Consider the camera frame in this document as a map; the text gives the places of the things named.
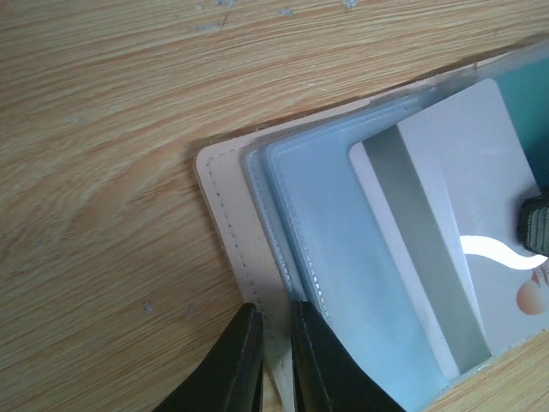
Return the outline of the green VIP card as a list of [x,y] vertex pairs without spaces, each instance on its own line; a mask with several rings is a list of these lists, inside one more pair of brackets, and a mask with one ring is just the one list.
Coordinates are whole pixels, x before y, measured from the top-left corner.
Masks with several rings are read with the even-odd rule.
[[495,78],[537,185],[548,188],[548,59]]

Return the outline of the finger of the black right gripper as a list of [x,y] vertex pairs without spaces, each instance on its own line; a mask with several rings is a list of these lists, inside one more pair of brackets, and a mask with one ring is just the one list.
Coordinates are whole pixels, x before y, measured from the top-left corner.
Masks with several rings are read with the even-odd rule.
[[547,257],[548,226],[548,192],[545,191],[522,203],[518,215],[518,238],[527,250]]

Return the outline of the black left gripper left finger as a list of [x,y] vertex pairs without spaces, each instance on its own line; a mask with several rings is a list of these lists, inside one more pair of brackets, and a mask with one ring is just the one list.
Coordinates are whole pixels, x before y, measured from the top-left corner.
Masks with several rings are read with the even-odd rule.
[[263,321],[243,304],[195,371],[156,411],[260,411]]

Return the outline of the beige card holder wallet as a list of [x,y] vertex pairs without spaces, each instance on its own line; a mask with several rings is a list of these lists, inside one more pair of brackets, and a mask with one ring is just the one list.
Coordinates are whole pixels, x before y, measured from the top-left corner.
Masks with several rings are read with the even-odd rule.
[[386,93],[202,149],[196,173],[264,350],[294,411],[291,309],[310,302],[347,352],[406,411],[455,383],[432,352],[358,175],[351,147],[486,79],[548,59],[540,42]]

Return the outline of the white pink striped card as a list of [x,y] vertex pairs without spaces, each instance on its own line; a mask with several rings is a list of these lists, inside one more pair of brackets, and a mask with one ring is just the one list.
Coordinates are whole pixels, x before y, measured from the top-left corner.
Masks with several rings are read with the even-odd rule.
[[548,326],[548,259],[517,231],[538,186],[495,81],[354,144],[349,157],[447,379]]

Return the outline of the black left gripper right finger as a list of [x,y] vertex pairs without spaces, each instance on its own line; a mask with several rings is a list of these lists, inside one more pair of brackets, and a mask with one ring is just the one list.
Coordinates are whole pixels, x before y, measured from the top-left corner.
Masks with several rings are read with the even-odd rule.
[[361,370],[314,305],[294,301],[291,323],[297,411],[403,410]]

